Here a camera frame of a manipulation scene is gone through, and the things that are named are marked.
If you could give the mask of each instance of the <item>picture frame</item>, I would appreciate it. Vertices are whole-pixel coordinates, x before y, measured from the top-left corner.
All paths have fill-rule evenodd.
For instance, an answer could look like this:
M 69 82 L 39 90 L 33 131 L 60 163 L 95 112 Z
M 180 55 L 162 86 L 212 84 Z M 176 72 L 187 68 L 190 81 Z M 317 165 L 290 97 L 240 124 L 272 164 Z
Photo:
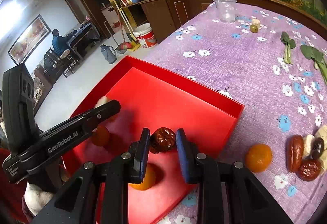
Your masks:
M 51 29 L 39 14 L 19 35 L 8 55 L 15 64 L 23 63 L 50 32 Z

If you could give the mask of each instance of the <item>floor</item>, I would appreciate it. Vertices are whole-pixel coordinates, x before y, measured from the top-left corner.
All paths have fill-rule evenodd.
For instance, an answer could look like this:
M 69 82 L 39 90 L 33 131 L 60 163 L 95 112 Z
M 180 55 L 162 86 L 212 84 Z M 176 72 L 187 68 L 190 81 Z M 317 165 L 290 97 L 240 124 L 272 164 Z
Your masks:
M 120 44 L 123 37 L 120 28 L 114 29 L 116 41 Z M 118 54 L 117 61 L 109 64 L 101 53 L 101 45 L 116 46 L 113 38 L 97 43 L 86 55 L 85 61 L 76 68 L 74 74 L 65 78 L 63 75 L 54 84 L 53 89 L 45 98 L 38 110 L 35 121 L 45 131 L 65 121 L 74 112 L 92 88 L 125 56 L 138 59 L 145 58 L 153 49 L 140 47 L 135 52 L 126 51 Z

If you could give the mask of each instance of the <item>green olive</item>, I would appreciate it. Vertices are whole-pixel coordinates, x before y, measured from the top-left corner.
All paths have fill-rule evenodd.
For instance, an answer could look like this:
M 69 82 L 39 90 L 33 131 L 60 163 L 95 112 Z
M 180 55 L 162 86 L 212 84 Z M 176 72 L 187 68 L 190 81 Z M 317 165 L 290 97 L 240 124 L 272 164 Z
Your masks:
M 252 33 L 258 33 L 258 27 L 256 27 L 255 25 L 250 25 L 250 31 Z

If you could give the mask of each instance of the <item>purple tablecloth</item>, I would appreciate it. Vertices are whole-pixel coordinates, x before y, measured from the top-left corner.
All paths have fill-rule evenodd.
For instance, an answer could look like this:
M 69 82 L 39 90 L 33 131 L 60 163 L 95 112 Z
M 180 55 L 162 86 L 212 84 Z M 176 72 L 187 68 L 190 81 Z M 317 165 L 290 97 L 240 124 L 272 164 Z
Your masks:
M 249 32 L 252 18 L 261 21 Z M 282 31 L 295 39 L 293 65 L 283 62 Z M 326 86 L 300 45 L 327 53 L 327 42 L 307 27 L 259 7 L 237 4 L 233 24 L 218 21 L 214 4 L 178 29 L 145 59 L 204 84 L 245 105 L 219 160 L 244 161 L 248 148 L 264 143 L 273 151 L 269 168 L 255 176 L 296 224 L 304 224 L 327 191 L 327 174 L 303 182 L 288 173 L 286 140 L 315 134 L 324 123 Z M 197 192 L 188 195 L 160 224 L 196 223 Z

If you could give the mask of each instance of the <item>red box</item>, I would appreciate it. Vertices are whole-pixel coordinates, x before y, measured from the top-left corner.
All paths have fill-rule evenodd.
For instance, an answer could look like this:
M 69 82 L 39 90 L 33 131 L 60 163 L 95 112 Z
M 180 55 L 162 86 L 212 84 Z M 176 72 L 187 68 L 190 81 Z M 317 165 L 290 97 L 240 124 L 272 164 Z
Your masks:
M 116 99 L 121 111 L 106 127 L 114 135 L 103 148 L 89 140 L 64 155 L 73 173 L 86 161 L 109 162 L 137 141 L 142 129 L 183 128 L 199 150 L 216 157 L 233 131 L 244 106 L 174 72 L 126 56 L 87 95 L 72 117 L 89 110 L 104 95 Z M 158 183 L 146 191 L 128 189 L 130 224 L 156 223 L 193 188 L 181 176 L 176 150 L 153 155 Z

